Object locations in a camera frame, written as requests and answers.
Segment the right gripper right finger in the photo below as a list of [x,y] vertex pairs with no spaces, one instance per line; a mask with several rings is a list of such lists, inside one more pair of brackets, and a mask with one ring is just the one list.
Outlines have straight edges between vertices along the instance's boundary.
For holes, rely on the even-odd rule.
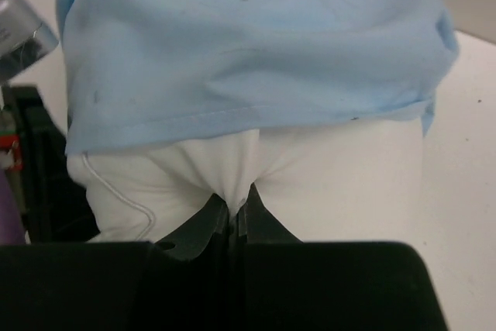
[[255,188],[236,217],[236,330],[445,330],[427,267],[398,242],[304,243]]

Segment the light blue pillowcase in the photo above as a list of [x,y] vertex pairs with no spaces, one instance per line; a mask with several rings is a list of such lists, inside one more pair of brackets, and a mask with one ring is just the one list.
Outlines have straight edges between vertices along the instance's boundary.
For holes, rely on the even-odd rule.
[[56,0],[67,152],[421,119],[458,43],[442,0]]

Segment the white pillow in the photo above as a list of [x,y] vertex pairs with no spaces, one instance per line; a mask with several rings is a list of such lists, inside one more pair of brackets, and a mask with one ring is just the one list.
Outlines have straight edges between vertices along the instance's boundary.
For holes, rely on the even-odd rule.
[[156,242],[212,195],[232,215],[256,188],[300,240],[403,240],[415,228],[422,124],[252,129],[170,146],[72,155],[99,241]]

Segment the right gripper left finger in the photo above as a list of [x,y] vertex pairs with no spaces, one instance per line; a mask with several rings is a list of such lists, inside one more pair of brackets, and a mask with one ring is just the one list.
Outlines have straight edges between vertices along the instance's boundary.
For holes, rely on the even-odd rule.
[[3,330],[224,330],[224,201],[157,243],[1,249]]

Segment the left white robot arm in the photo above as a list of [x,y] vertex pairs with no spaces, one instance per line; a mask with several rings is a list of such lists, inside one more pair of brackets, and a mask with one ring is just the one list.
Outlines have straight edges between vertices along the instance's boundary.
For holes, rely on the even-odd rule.
[[34,84],[10,81],[58,39],[27,0],[1,0],[1,242],[84,242],[98,233],[84,189],[68,175],[65,136]]

